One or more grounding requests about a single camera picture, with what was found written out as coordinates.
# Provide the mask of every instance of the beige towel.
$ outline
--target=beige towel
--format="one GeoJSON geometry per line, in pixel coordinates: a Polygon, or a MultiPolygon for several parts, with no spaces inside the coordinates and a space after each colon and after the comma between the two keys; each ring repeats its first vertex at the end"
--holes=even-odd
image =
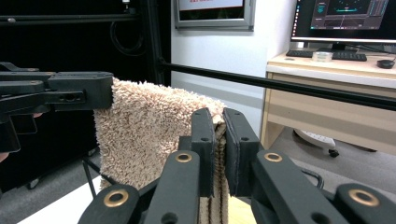
{"type": "Polygon", "coordinates": [[[94,112],[101,149],[101,172],[121,184],[141,189],[161,175],[178,138],[191,135],[191,114],[207,107],[218,145],[214,197],[200,200],[200,223],[228,223],[228,187],[224,174],[224,104],[181,89],[114,78],[114,103],[94,112]]]}

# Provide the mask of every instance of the computer mouse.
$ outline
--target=computer mouse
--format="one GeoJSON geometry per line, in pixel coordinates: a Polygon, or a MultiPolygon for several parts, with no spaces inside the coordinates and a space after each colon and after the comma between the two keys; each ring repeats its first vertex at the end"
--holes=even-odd
{"type": "Polygon", "coordinates": [[[390,69],[393,67],[393,65],[395,65],[395,62],[392,60],[379,60],[376,61],[376,66],[380,67],[380,68],[386,68],[386,69],[390,69]]]}

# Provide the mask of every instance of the monitor screen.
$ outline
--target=monitor screen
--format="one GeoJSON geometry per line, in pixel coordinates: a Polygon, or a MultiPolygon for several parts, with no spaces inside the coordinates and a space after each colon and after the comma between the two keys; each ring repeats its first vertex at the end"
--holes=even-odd
{"type": "Polygon", "coordinates": [[[395,0],[297,0],[291,41],[396,44],[395,0]]]}

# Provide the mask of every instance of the floor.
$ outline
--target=floor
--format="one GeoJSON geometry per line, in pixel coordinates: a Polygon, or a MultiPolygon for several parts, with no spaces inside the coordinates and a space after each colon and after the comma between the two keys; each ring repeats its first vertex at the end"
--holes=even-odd
{"type": "MultiPolygon", "coordinates": [[[[100,164],[99,152],[91,156],[91,161],[96,165],[100,164]]],[[[98,176],[93,170],[91,175],[92,178],[98,176]]],[[[10,190],[0,199],[0,223],[18,223],[85,183],[87,177],[82,161],[78,160],[50,175],[43,176],[34,189],[22,187],[10,190]]]]}
{"type": "MultiPolygon", "coordinates": [[[[343,183],[362,183],[396,202],[396,156],[336,141],[340,156],[332,158],[327,150],[305,142],[290,128],[285,129],[272,148],[286,153],[298,166],[320,174],[327,191],[335,192],[343,183]]],[[[93,154],[92,161],[99,164],[100,155],[93,154]]],[[[8,191],[0,200],[0,223],[18,223],[86,182],[81,161],[75,161],[44,176],[35,189],[8,191]]]]}

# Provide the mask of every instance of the wooden desk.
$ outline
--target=wooden desk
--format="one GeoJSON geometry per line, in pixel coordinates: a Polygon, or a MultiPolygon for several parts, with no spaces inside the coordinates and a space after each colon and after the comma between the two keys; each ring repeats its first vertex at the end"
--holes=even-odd
{"type": "MultiPolygon", "coordinates": [[[[393,58],[369,55],[367,58],[367,62],[316,63],[281,54],[268,62],[267,77],[396,98],[396,66],[376,67],[377,60],[393,58]]],[[[396,155],[393,111],[266,90],[261,140],[264,148],[271,147],[284,126],[396,155]]]]}

